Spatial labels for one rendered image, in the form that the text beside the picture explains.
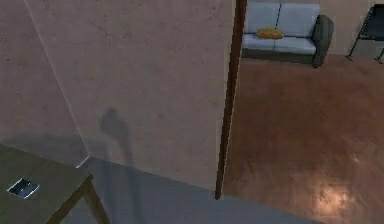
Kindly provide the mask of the yellow cushion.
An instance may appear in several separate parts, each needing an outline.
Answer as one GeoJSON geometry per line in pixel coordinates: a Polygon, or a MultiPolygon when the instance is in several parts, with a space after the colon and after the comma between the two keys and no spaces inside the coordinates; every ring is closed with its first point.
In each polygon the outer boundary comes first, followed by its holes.
{"type": "Polygon", "coordinates": [[[272,28],[261,28],[256,32],[256,35],[259,38],[274,40],[282,39],[284,37],[284,33],[281,30],[272,28]]]}

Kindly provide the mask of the white and grey sofa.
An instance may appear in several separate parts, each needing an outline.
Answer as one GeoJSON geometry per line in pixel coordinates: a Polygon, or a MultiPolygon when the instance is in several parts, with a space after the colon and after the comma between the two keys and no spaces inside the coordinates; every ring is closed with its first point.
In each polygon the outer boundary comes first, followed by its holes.
{"type": "Polygon", "coordinates": [[[324,64],[334,33],[334,22],[320,13],[319,4],[249,1],[245,13],[242,58],[324,64]],[[282,39],[263,39],[261,28],[284,33],[282,39]]]}

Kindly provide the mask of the olive green wooden table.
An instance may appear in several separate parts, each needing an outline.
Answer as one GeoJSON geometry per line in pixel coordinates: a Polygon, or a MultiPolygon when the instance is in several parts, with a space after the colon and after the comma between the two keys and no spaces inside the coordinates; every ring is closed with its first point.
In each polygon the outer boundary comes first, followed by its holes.
{"type": "Polygon", "coordinates": [[[0,224],[60,224],[81,199],[98,224],[110,224],[92,180],[84,169],[0,145],[0,224]],[[7,192],[20,178],[40,185],[28,199],[7,192]]]}

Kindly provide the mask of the small silver phone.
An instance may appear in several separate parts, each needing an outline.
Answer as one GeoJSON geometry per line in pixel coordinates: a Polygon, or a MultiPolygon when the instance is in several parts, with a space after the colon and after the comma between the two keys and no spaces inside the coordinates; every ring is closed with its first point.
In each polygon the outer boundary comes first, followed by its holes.
{"type": "Polygon", "coordinates": [[[21,199],[28,199],[40,188],[39,184],[33,183],[24,178],[20,178],[13,185],[11,185],[7,192],[21,199]]]}

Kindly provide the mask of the black metal frame stand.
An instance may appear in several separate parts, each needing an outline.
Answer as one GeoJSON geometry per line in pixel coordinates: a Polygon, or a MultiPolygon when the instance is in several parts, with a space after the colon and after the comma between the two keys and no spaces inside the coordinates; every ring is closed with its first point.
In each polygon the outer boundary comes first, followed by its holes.
{"type": "Polygon", "coordinates": [[[368,11],[364,22],[345,58],[352,61],[352,55],[360,40],[384,42],[384,3],[374,4],[368,11]]]}

